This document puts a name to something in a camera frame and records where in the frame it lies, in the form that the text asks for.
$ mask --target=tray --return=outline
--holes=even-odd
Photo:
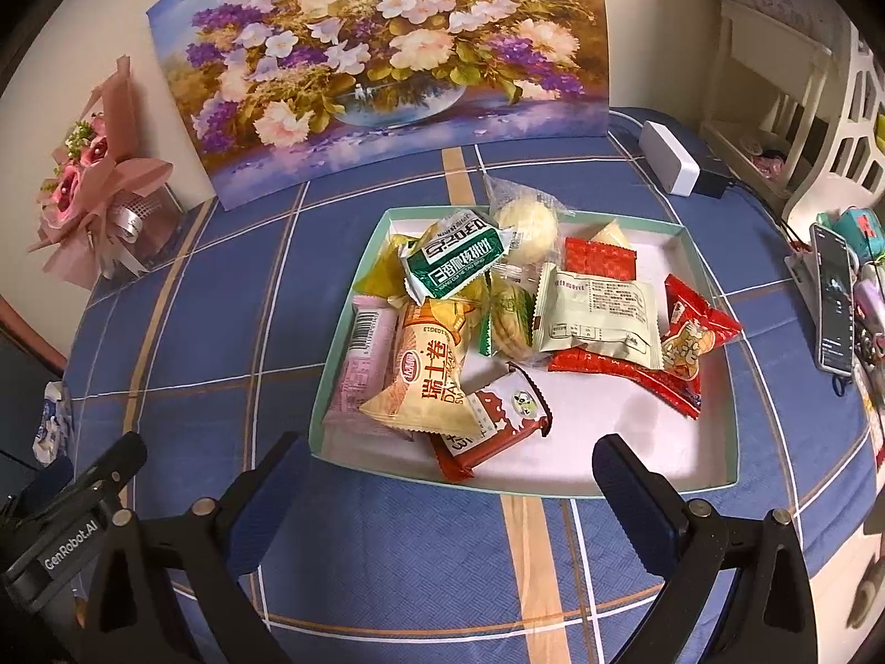
[[[388,210],[378,226],[353,281],[368,272],[392,234],[421,235],[435,220],[462,207],[400,207]],[[487,207],[473,207],[477,211]],[[560,219],[566,236],[590,237],[615,219],[609,214],[575,212]],[[664,279],[672,272],[712,300],[700,257],[683,226],[618,216],[633,244],[637,279],[653,283],[658,302],[658,325],[667,330]],[[701,360],[704,405],[697,421],[676,412],[638,384],[605,374],[546,372],[530,369],[553,411],[550,435],[528,437],[522,443],[475,468],[475,477],[452,485],[441,478],[427,437],[414,442],[395,437],[352,434],[324,427],[338,369],[350,337],[352,290],[344,302],[326,367],[311,414],[311,452],[319,459],[364,472],[469,490],[534,496],[601,496],[590,467],[593,445],[604,434],[617,432],[652,472],[663,474],[682,492],[707,491],[737,483],[738,444],[735,399],[724,347]],[[503,362],[486,359],[475,347],[468,353],[461,378],[464,390],[474,391],[506,373]]]

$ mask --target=pink snack package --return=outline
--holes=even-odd
[[[351,340],[323,424],[357,434],[400,437],[399,432],[360,412],[362,403],[384,389],[399,313],[386,299],[365,294],[354,295],[353,309]]]

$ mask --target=tablecloth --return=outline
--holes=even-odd
[[[786,243],[749,195],[669,197],[638,146],[649,110],[612,112],[607,137],[450,148],[358,167],[225,212],[189,213],[169,255],[137,281],[100,281],[65,379],[78,472],[124,431],[149,459],[127,492],[142,518],[218,496],[281,432],[305,432],[338,312],[366,241],[391,207],[485,203],[481,173],[577,210],[683,223],[718,306],[745,336],[727,346],[739,481],[720,512],[795,515],[817,572],[875,495],[860,398],[813,363],[813,322],[789,281]],[[258,573],[243,581],[293,661],[609,661],[661,582],[602,500],[497,496],[406,483],[312,459]],[[730,575],[683,652],[696,661]],[[209,661],[218,657],[183,579]]]

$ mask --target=floral painting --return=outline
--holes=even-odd
[[[402,154],[604,134],[604,0],[161,0],[165,77],[228,209]]]

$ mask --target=barcode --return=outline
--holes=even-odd
[[[375,334],[375,325],[378,323],[379,312],[360,312],[353,323],[351,343],[347,347],[349,351],[362,350],[368,356],[372,347],[372,335]]]

